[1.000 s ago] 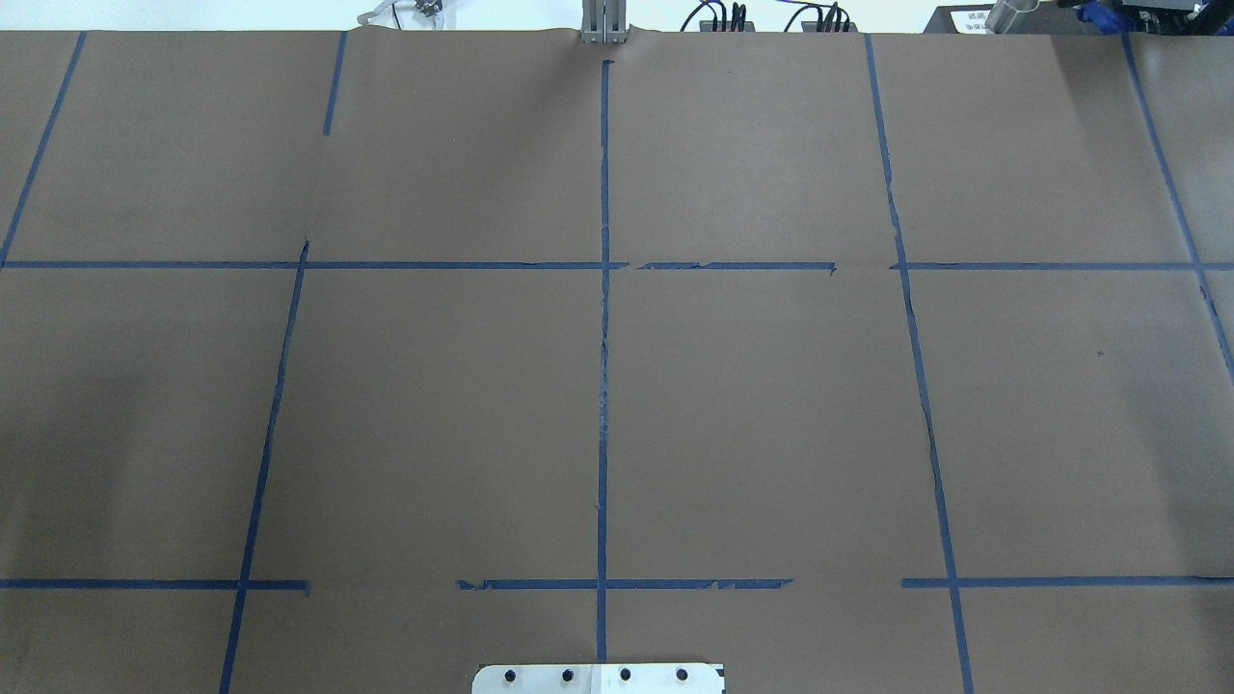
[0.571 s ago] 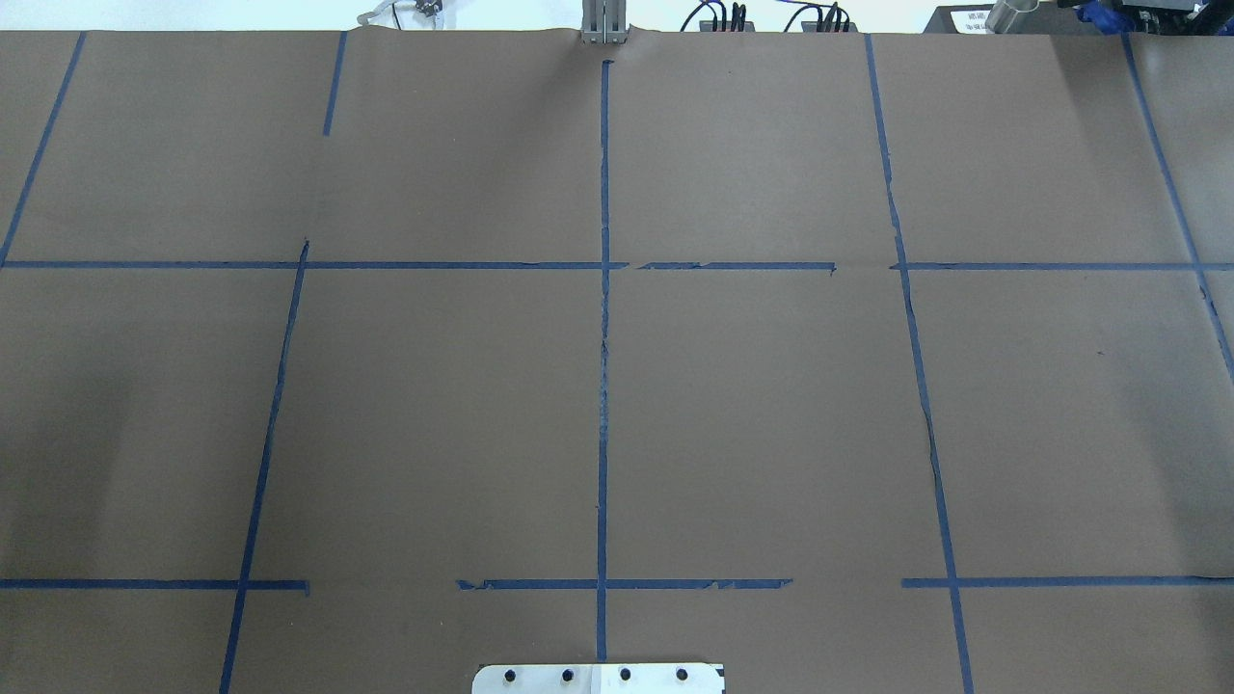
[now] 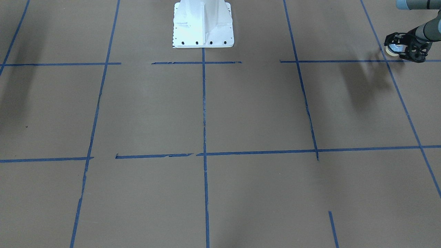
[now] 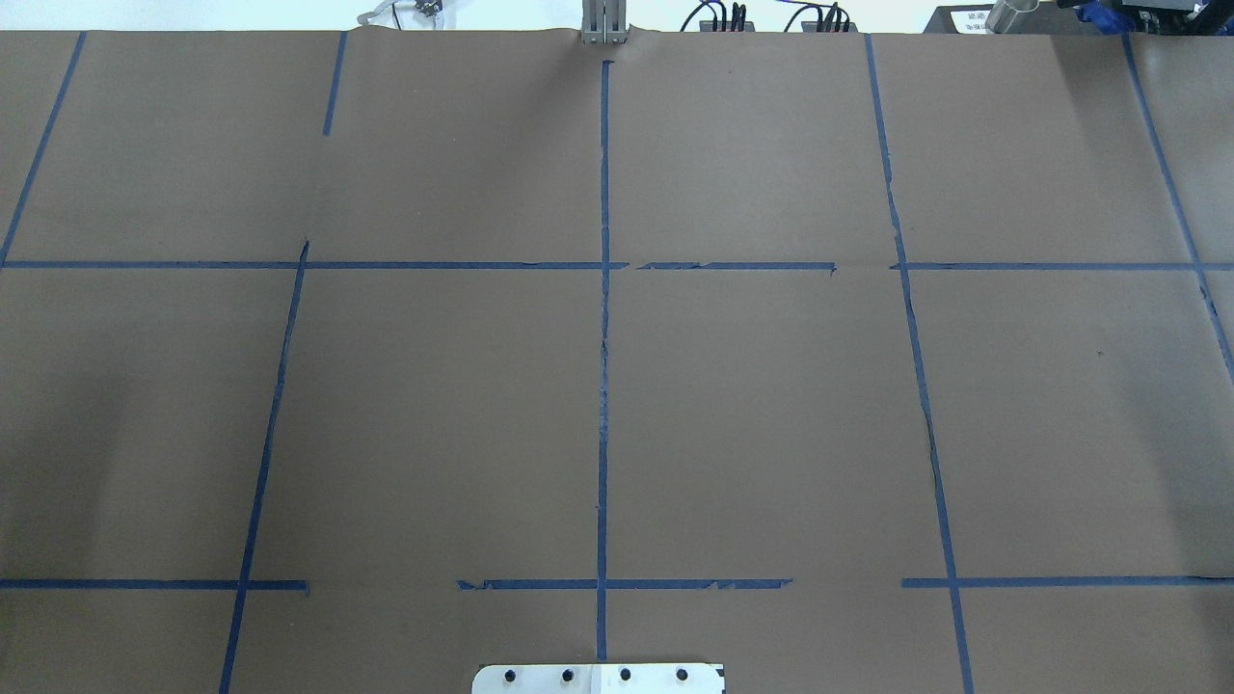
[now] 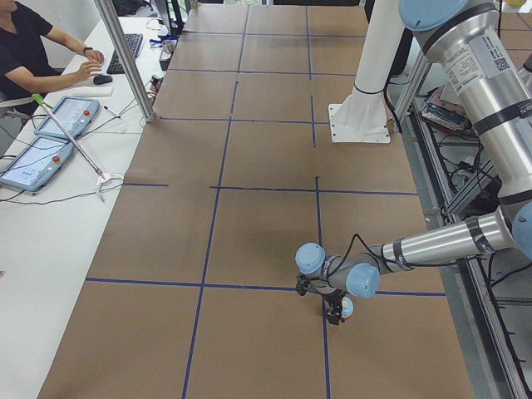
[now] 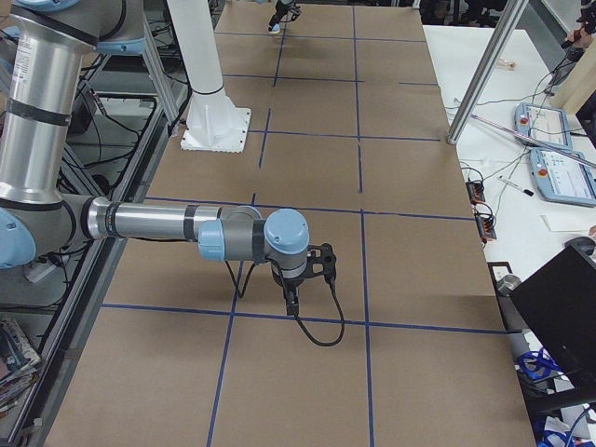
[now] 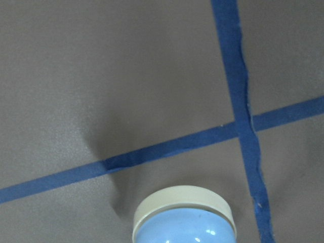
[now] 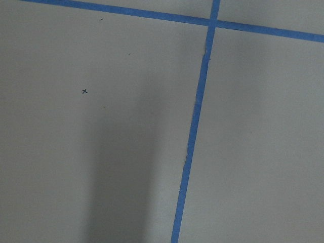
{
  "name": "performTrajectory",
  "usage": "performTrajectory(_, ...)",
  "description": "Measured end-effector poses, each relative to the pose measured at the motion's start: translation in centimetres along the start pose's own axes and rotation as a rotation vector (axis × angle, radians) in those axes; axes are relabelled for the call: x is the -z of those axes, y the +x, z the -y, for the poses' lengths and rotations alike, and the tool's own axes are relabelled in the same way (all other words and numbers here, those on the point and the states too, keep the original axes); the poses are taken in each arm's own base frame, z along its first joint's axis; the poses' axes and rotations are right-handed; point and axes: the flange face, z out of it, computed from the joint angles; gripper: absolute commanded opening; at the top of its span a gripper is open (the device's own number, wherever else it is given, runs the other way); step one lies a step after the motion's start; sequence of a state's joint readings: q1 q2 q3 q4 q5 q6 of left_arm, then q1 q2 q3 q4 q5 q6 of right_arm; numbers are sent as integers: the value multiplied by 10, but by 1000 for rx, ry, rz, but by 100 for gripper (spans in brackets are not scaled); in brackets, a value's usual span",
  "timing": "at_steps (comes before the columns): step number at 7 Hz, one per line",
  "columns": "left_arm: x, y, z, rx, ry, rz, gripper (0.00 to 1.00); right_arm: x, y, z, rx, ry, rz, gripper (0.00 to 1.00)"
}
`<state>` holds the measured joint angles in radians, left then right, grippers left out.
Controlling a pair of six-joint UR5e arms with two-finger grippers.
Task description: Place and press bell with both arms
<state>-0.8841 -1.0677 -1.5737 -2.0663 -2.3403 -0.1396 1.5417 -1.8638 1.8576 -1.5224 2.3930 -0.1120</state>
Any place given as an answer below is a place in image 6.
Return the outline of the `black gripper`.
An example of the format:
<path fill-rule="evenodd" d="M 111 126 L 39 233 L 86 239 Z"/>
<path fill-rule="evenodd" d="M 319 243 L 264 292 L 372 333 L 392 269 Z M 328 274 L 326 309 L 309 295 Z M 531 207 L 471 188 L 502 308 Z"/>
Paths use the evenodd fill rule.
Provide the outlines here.
<path fill-rule="evenodd" d="M 299 316 L 299 286 L 306 280 L 315 276 L 313 270 L 314 262 L 307 260 L 305 268 L 295 278 L 286 278 L 285 271 L 279 266 L 278 262 L 272 261 L 272 275 L 274 281 L 282 288 L 283 299 L 286 304 L 288 316 Z"/>
<path fill-rule="evenodd" d="M 301 8 L 294 0 L 277 0 L 276 11 L 270 20 L 270 25 L 295 21 L 301 15 Z"/>

